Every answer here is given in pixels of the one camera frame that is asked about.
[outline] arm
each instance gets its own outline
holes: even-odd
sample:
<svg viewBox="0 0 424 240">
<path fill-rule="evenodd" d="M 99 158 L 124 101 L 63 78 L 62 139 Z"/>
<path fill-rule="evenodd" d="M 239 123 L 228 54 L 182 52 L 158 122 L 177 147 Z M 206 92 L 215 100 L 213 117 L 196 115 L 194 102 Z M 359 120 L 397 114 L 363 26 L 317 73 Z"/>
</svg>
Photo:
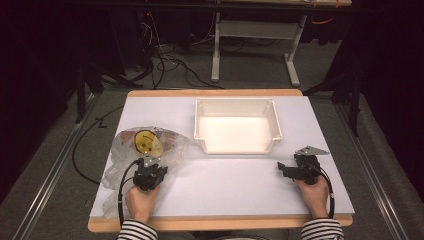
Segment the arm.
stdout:
<svg viewBox="0 0 424 240">
<path fill-rule="evenodd" d="M 318 177 L 314 185 L 308 185 L 300 180 L 295 182 L 312 215 L 312 220 L 303 225 L 302 239 L 316 239 L 318 236 L 324 237 L 322 239 L 344 239 L 340 223 L 336 219 L 328 218 L 328 186 L 325 179 L 322 176 Z"/>
<path fill-rule="evenodd" d="M 133 186 L 127 192 L 125 200 L 132 219 L 124 221 L 118 239 L 158 239 L 156 230 L 147 225 L 147 222 L 155 209 L 159 189 L 158 186 L 152 191 L 145 192 Z"/>
</svg>

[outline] person's right hand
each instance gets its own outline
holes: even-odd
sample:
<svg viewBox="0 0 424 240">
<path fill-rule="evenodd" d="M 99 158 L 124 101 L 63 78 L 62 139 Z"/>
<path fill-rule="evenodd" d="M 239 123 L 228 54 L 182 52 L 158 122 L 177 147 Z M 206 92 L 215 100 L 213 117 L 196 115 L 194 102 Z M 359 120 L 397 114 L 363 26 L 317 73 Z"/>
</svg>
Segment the person's right hand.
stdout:
<svg viewBox="0 0 424 240">
<path fill-rule="evenodd" d="M 327 199 L 328 185 L 323 176 L 317 178 L 317 183 L 308 185 L 302 180 L 295 180 L 303 195 L 303 201 L 308 206 L 312 218 L 328 218 Z"/>
</svg>

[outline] yellow object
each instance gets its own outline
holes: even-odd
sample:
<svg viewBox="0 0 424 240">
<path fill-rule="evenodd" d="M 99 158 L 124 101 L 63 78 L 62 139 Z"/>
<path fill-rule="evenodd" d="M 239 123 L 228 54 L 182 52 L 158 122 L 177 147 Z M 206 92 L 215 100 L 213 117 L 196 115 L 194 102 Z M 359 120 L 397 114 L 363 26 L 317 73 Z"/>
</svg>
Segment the yellow object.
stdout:
<svg viewBox="0 0 424 240">
<path fill-rule="evenodd" d="M 160 157 L 163 154 L 163 145 L 156 135 L 149 130 L 141 130 L 134 136 L 134 144 L 140 153 L 148 153 L 153 157 Z"/>
</svg>

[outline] white table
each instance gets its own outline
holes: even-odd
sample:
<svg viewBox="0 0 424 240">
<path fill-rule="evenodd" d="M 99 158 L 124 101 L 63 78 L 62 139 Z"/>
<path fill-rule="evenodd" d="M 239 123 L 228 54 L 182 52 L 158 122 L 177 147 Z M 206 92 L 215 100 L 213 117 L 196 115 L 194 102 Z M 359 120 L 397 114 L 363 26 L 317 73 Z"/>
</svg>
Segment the white table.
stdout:
<svg viewBox="0 0 424 240">
<path fill-rule="evenodd" d="M 206 155 L 194 143 L 198 97 L 272 98 L 283 139 L 267 155 Z M 172 188 L 151 217 L 159 231 L 300 227 L 310 218 L 297 186 L 283 177 L 277 162 L 296 166 L 293 154 L 307 145 L 328 150 L 309 99 L 298 90 L 166 90 L 130 92 L 117 134 L 133 127 L 156 126 L 192 139 Z M 330 155 L 318 157 L 335 192 L 335 218 L 352 223 L 352 204 Z M 110 166 L 110 156 L 106 168 Z M 111 190 L 99 187 L 88 227 L 119 231 L 118 219 L 102 217 Z"/>
</svg>

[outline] metal rail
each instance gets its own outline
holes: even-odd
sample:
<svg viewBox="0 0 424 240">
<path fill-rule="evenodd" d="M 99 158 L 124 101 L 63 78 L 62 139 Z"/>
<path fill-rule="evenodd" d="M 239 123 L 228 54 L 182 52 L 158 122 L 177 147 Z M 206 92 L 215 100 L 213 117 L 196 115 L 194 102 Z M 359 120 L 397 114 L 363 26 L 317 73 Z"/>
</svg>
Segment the metal rail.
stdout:
<svg viewBox="0 0 424 240">
<path fill-rule="evenodd" d="M 355 146 L 356 151 L 359 155 L 360 166 L 362 168 L 362 171 L 365 173 L 365 180 L 368 182 L 371 192 L 374 195 L 377 205 L 380 208 L 380 211 L 384 217 L 384 220 L 386 221 L 390 233 L 393 236 L 393 239 L 409 239 L 405 233 L 405 230 L 402 227 L 399 218 L 397 217 L 396 211 L 392 206 L 392 202 L 389 196 L 386 194 L 386 191 L 384 191 L 384 188 L 381 185 L 380 180 L 378 179 L 377 174 L 375 173 L 374 168 L 367 154 L 365 153 L 364 148 L 362 147 L 359 138 L 356 137 L 350 130 L 346 110 L 340 104 L 335 104 L 335 109 L 337 114 L 341 118 L 344 127 L 349 133 L 350 138 L 352 139 L 353 145 Z"/>
<path fill-rule="evenodd" d="M 18 230 L 15 232 L 15 235 L 12 239 L 21 240 L 28 239 L 32 230 L 34 229 L 35 224 L 37 223 L 38 218 L 40 217 L 43 209 L 52 194 L 56 183 L 58 182 L 60 176 L 62 175 L 63 169 L 66 166 L 68 154 L 71 152 L 73 146 L 75 145 L 76 139 L 79 135 L 79 132 L 82 129 L 84 122 L 87 120 L 87 116 L 93 110 L 95 103 L 97 102 L 98 97 L 96 98 L 94 94 L 91 94 L 88 97 L 88 111 L 87 114 L 81 119 L 81 122 L 76 124 L 72 129 L 70 135 L 66 139 L 65 144 L 63 145 L 56 161 L 54 162 L 52 168 L 50 169 L 49 174 L 44 180 L 43 185 L 37 193 L 37 196 L 34 198 L 33 203 L 31 204 L 27 214 L 21 222 Z"/>
</svg>

